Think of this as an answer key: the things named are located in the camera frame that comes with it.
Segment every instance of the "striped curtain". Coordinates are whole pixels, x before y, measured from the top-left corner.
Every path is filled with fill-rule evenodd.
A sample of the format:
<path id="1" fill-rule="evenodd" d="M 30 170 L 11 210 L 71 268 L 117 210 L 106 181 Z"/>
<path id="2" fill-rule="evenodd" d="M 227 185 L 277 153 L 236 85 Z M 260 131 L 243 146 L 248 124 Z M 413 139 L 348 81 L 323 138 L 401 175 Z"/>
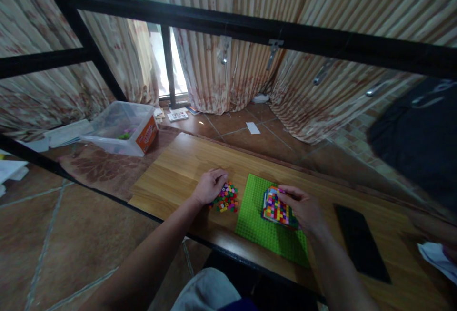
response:
<path id="1" fill-rule="evenodd" d="M 80 47 L 53 0 L 0 0 L 0 56 Z M 156 70 L 144 22 L 81 13 L 129 101 L 157 104 Z M 48 130 L 92 119 L 114 100 L 93 63 L 0 80 L 0 131 L 33 140 Z"/>
<path id="2" fill-rule="evenodd" d="M 457 44 L 457 0 L 169 0 L 170 3 L 441 46 Z M 403 84 L 421 76 L 233 40 L 222 65 L 219 37 L 176 29 L 191 102 L 237 111 L 259 92 L 290 133 L 314 144 Z M 320 84 L 315 86 L 314 79 Z M 373 98 L 365 92 L 377 83 Z"/>

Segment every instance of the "pile of lego bricks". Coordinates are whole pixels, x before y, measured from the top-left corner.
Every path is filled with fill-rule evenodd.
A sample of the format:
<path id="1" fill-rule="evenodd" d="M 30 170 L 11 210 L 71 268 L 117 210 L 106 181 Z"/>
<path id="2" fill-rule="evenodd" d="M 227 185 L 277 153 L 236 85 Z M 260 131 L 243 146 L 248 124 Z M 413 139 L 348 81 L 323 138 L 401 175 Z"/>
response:
<path id="1" fill-rule="evenodd" d="M 215 200 L 209 204 L 209 208 L 216 207 L 219 212 L 230 210 L 231 212 L 237 212 L 238 202 L 236 201 L 238 189 L 236 189 L 231 181 L 224 184 L 224 187 L 218 194 Z"/>

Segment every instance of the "smartphone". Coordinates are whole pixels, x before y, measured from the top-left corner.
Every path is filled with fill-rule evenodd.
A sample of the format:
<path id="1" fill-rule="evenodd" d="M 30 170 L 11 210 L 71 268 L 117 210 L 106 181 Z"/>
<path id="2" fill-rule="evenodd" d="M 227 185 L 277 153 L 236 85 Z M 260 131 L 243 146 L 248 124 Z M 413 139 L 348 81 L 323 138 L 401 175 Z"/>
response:
<path id="1" fill-rule="evenodd" d="M 375 239 L 365 217 L 355 210 L 334 204 L 349 257 L 357 271 L 371 278 L 392 284 Z"/>

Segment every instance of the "plastic storage box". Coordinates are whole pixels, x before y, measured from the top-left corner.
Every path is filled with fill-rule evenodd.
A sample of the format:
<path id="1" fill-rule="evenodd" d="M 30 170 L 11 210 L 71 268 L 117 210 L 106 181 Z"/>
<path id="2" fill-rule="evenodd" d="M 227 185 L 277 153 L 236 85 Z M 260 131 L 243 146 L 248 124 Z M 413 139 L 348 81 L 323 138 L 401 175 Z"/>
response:
<path id="1" fill-rule="evenodd" d="M 158 132 L 154 107 L 113 102 L 80 136 L 108 153 L 144 156 Z"/>

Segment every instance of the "window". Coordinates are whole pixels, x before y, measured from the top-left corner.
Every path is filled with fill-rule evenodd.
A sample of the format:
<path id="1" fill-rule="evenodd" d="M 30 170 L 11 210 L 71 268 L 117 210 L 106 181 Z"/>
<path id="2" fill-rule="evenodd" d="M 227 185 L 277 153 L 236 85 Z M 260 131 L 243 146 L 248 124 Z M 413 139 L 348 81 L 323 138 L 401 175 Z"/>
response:
<path id="1" fill-rule="evenodd" d="M 153 0 L 156 2 L 167 3 L 167 0 Z M 156 61 L 156 67 L 159 70 L 159 96 L 165 97 L 170 95 L 169 83 L 167 77 L 167 66 L 165 65 L 165 54 L 163 50 L 162 33 L 160 25 L 148 23 L 149 38 L 151 41 L 152 53 Z M 179 59 L 178 46 L 176 44 L 175 36 L 173 31 L 170 30 L 171 34 L 171 54 L 173 57 L 173 75 L 175 82 L 175 95 L 187 94 L 186 80 L 184 79 L 184 73 Z"/>

